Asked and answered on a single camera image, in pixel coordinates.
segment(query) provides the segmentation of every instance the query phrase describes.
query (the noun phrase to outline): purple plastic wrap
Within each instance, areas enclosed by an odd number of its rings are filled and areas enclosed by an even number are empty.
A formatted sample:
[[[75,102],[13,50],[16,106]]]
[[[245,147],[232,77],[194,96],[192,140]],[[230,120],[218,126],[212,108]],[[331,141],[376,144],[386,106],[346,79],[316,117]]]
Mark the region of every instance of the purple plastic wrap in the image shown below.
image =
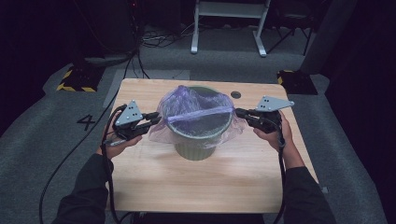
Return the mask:
[[[148,134],[154,142],[212,148],[247,126],[227,95],[203,86],[178,86],[161,99],[157,112],[162,120]]]

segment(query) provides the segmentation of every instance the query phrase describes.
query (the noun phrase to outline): printed number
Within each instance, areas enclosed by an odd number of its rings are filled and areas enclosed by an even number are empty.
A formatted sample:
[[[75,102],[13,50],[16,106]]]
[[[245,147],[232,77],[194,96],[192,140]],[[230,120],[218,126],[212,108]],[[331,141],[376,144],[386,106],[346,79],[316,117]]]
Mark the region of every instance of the printed number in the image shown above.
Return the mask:
[[[84,131],[87,131],[88,128],[90,127],[90,124],[95,123],[95,121],[92,120],[92,115],[87,115],[84,118],[79,119],[77,121],[77,123],[85,124],[85,130]]]

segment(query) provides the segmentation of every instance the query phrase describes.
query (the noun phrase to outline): black sleeve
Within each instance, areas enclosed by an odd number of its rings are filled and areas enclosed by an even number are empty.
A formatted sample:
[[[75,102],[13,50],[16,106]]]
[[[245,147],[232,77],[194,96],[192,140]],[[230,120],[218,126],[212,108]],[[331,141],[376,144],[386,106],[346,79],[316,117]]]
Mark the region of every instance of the black sleeve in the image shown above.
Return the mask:
[[[61,199],[52,223],[105,223],[106,182],[103,157],[93,154],[79,171],[72,193]]]
[[[290,168],[286,171],[284,192],[286,224],[336,223],[318,183],[306,167]]]

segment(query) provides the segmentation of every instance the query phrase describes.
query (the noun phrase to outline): gray floor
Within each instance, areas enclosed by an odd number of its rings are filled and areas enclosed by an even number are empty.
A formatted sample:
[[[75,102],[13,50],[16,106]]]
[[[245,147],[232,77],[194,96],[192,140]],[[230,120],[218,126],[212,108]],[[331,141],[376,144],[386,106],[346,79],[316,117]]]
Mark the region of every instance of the gray floor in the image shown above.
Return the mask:
[[[262,34],[269,48],[278,40],[275,31]],[[297,32],[266,58],[259,56],[249,29],[206,30],[199,50],[190,54],[191,36],[166,48],[141,48],[141,60],[153,78],[226,82],[277,83],[278,70],[296,70],[304,56],[304,37]],[[137,59],[133,61],[141,77]],[[46,96],[32,105],[0,139],[1,223],[37,223],[39,198],[51,173],[87,134],[77,120],[92,115],[98,120],[120,83],[126,63],[108,67],[98,92],[56,91],[70,66],[53,74],[43,87]],[[132,66],[128,77],[134,76]],[[375,185],[349,144],[324,96],[329,80],[311,76],[318,95],[289,95],[292,108],[311,156],[318,180],[329,192],[326,198],[338,223],[387,223]],[[97,149],[105,119],[98,123],[49,185],[44,200],[44,220],[56,215],[60,199],[69,193],[85,160]],[[271,223],[275,214],[264,214]],[[111,217],[106,223],[112,223]]]

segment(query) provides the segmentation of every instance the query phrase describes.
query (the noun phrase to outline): black controller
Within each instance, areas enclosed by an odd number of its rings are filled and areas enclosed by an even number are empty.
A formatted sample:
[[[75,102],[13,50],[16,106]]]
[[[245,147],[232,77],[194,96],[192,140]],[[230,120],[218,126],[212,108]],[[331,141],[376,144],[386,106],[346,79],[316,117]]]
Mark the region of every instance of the black controller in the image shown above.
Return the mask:
[[[158,117],[158,112],[149,114],[140,113],[139,107],[135,101],[132,101],[128,105],[124,105],[121,110],[122,112],[116,116],[115,122],[113,123],[114,133],[121,140],[110,143],[111,146],[115,146],[119,143],[134,139],[139,135],[148,133],[149,128],[152,125],[158,124],[161,120],[161,117]],[[148,122],[138,124],[143,119]]]
[[[245,119],[248,126],[262,130],[265,133],[276,131],[280,127],[282,118],[279,109],[294,105],[292,101],[285,101],[270,96],[263,96],[256,109],[236,108],[235,114],[240,119]]]

